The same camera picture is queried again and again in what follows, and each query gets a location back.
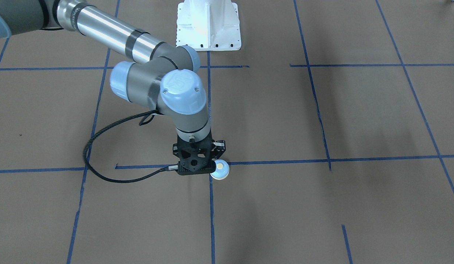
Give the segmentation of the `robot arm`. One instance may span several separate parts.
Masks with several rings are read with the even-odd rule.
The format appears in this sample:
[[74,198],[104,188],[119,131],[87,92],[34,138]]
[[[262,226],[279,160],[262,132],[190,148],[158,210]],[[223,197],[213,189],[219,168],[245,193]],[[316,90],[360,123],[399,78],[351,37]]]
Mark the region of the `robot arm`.
[[91,137],[82,155],[93,174],[118,183],[98,173],[88,161],[88,151],[97,137],[138,117],[139,125],[146,125],[155,115],[173,120],[177,131],[173,155],[179,158],[177,164],[159,172],[175,171],[182,176],[209,173],[219,179],[228,174],[228,164],[220,159],[225,141],[212,139],[207,94],[197,74],[200,60],[192,47],[167,44],[85,0],[0,0],[0,39],[61,29],[78,32],[125,55],[128,61],[118,63],[111,72],[111,90],[148,109],[113,122]]

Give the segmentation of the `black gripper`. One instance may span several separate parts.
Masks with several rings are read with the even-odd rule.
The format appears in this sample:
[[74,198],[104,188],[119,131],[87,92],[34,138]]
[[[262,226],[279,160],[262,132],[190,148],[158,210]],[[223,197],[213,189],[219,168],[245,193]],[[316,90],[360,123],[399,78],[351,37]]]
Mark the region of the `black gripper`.
[[215,160],[220,159],[226,151],[224,140],[214,141],[212,136],[196,142],[193,139],[185,141],[177,137],[173,144],[173,155],[179,158],[178,175],[198,175],[215,172],[217,165]]

